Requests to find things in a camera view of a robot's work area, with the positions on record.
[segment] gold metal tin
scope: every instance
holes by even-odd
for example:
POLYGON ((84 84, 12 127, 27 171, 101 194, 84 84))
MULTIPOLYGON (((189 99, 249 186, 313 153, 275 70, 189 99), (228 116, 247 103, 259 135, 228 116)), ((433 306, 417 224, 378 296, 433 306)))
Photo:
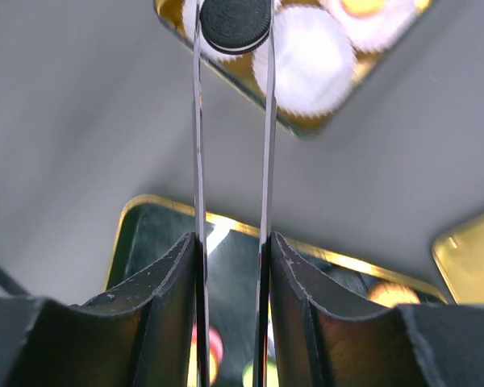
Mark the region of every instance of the gold metal tin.
MULTIPOLYGON (((111 270, 114 264, 118 264, 119 266, 125 266, 125 263, 123 263, 123 260, 125 260, 125 256, 122 256, 123 253, 120 252, 118 249, 119 237, 123 228, 124 220, 127 214, 129 214, 129 211, 133 210, 134 208, 142 204, 155 204, 158 206, 169 208, 171 210, 174 210, 182 214, 194 216, 193 207, 187 206, 185 204, 181 204, 178 202, 174 202, 169 199, 160 198, 156 195, 140 195, 138 197, 133 198, 131 201, 129 201, 129 203, 123 208, 122 213, 120 215, 119 225, 115 236, 113 254, 111 256, 109 272, 106 279, 106 287, 107 287, 107 282, 109 282, 111 278, 111 270)), ((255 238, 258 238, 260 236, 260 232, 256 227, 252 227, 247 224, 243 224, 217 214, 212 214, 211 212, 207 212, 207 222, 213 225, 229 223, 232 225, 232 230, 234 231, 238 231, 246 235, 251 235, 251 236, 254 236, 255 238)), ((374 276, 376 278, 394 282, 396 284, 405 285, 414 290, 439 298, 442 302, 447 302, 444 299, 443 294, 434 285, 428 284, 427 282, 420 281, 415 278, 390 271, 386 268, 375 266, 374 264, 369 264, 367 262, 364 262, 363 260, 352 258, 351 256, 345 256, 343 254, 330 252, 322 248, 316 248, 314 246, 299 242, 294 239, 287 239, 287 240, 289 241, 290 245, 300 253, 308 254, 310 256, 319 258, 321 260, 326 260, 331 264, 335 264, 343 268, 348 268, 350 270, 353 270, 359 273, 368 274, 370 276, 374 276)))
POLYGON ((484 215, 442 235, 432 254, 457 303, 484 304, 484 215))
MULTIPOLYGON (((418 7, 418 14, 421 15, 430 7, 432 0, 412 0, 418 7)), ((293 4, 304 4, 319 6, 316 0, 283 0, 282 7, 293 4)), ((182 21, 183 0, 154 0, 154 7, 160 21, 166 26, 189 50, 192 43, 186 38, 182 21)), ((369 75, 371 70, 387 52, 369 54, 357 52, 357 66, 354 69, 353 91, 369 75)), ((265 107, 263 93, 258 88, 257 82, 252 75, 251 63, 252 54, 244 54, 240 59, 233 62, 221 64, 203 57, 204 62, 214 73, 217 73, 228 84, 235 87, 250 102, 261 109, 265 107)), ((326 114, 322 117, 304 118, 287 114, 278 108, 277 120, 289 132, 297 136, 314 135, 324 129, 333 114, 326 114)))

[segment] metal tweezer arm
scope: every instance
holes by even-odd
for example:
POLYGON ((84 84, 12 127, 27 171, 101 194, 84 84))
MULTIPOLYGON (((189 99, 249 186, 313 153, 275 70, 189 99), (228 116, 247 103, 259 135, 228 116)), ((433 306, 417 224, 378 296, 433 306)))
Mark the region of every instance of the metal tweezer arm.
POLYGON ((273 202, 274 143, 276 135, 276 98, 275 63, 274 63, 274 9, 271 6, 271 24, 269 28, 269 59, 267 62, 267 90, 265 100, 265 141, 264 141, 264 177, 261 195, 260 253, 257 287, 257 326, 255 334, 255 354, 253 363, 253 387, 266 387, 267 372, 267 326, 269 314, 270 282, 270 233, 271 210, 273 202))
POLYGON ((202 161, 202 95, 201 95, 201 21, 200 0, 197 0, 194 32, 194 207, 195 207, 195 297, 197 319, 197 370, 200 387, 210 386, 210 322, 208 308, 208 263, 206 238, 206 207, 204 202, 204 169, 202 161))
MULTIPOLYGON (((274 36, 273 36, 273 0, 244 0, 246 7, 236 8, 233 12, 232 2, 224 0, 205 0, 202 7, 197 2, 194 34, 194 141, 195 141, 195 219, 198 234, 199 251, 202 252, 202 263, 198 275, 198 333, 205 336, 204 344, 198 341, 198 359, 205 354, 208 357, 208 302, 207 302, 207 263, 205 206, 203 197, 202 170, 202 132, 201 132, 201 82, 199 72, 201 34, 211 46, 228 55, 240 55, 250 52, 269 37, 269 61, 267 77, 267 100, 265 104, 265 150, 264 150, 264 183, 261 203, 261 231, 259 280, 257 290, 257 334, 255 338, 255 356, 253 367, 253 387, 266 386, 265 370, 267 364, 267 318, 269 300, 269 254, 270 254, 270 210, 273 185, 274 136, 276 132, 276 100, 274 98, 274 36), (204 310, 200 315, 199 307, 204 310)), ((201 363, 199 374, 201 387, 209 385, 207 376, 208 359, 201 363)))

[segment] cupcake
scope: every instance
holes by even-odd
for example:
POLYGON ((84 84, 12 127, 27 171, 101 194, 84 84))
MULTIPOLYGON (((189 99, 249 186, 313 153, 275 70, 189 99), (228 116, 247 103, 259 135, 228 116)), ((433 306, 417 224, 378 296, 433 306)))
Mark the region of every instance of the cupcake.
MULTIPOLYGON (((265 94, 269 41, 255 52, 252 70, 265 94)), ((356 58, 348 37, 330 14, 313 6, 290 6, 274 20, 277 106, 297 117, 334 111, 352 90, 356 58)))
POLYGON ((390 48, 414 22, 415 0, 320 0, 343 27, 355 49, 380 52, 390 48))
MULTIPOLYGON (((196 9, 197 2, 196 0, 185 0, 182 9, 182 17, 183 17, 183 28, 185 30, 186 38, 190 41, 194 41, 194 31, 195 31, 195 9, 196 9)), ((274 1, 274 7, 277 9, 281 5, 281 0, 274 1)), ((219 62, 229 62, 241 57, 241 55, 228 55, 222 52, 217 51, 213 48, 208 42, 205 41, 204 37, 201 34, 201 49, 202 52, 207 54, 211 59, 219 61, 219 62)))

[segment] cupcake in tin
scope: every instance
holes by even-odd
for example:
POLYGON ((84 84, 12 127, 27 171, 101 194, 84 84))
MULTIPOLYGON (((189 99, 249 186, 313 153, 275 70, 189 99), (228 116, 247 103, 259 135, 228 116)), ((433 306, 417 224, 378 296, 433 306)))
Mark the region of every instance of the cupcake in tin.
MULTIPOLYGON (((352 90, 357 60, 348 37, 325 10, 290 6, 274 20, 276 65, 275 97, 278 108, 298 117, 333 112, 352 90)), ((268 42, 253 58, 258 87, 267 86, 268 42)))
POLYGON ((418 15, 415 0, 320 0, 343 27, 355 49, 390 48, 418 15))
MULTIPOLYGON (((194 41, 196 4, 197 4, 196 0, 185 0, 181 11, 185 35, 190 42, 194 41)), ((274 0, 275 9, 277 9, 281 4, 282 4, 281 0, 274 0)), ((202 52, 207 54, 211 59, 217 60, 220 62, 228 62, 241 57, 241 55, 228 55, 217 51, 208 42, 205 41, 204 37, 202 36, 202 31, 200 33, 201 33, 202 52)))

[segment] orange light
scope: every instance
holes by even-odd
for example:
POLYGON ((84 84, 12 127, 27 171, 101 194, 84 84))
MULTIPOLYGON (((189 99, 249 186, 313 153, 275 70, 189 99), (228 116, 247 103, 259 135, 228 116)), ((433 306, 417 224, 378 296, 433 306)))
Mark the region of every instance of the orange light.
POLYGON ((393 308, 398 304, 420 303, 414 290, 392 282, 382 282, 376 285, 369 293, 368 299, 388 308, 393 308))
MULTIPOLYGON (((223 360, 223 342, 219 333, 210 329, 210 383, 217 379, 219 365, 223 360)), ((197 327, 192 330, 187 387, 197 387, 197 327)))
MULTIPOLYGON (((219 365, 217 359, 210 351, 210 383, 217 379, 219 365)), ((192 343, 190 348, 190 362, 188 363, 188 387, 197 387, 197 344, 192 343)))

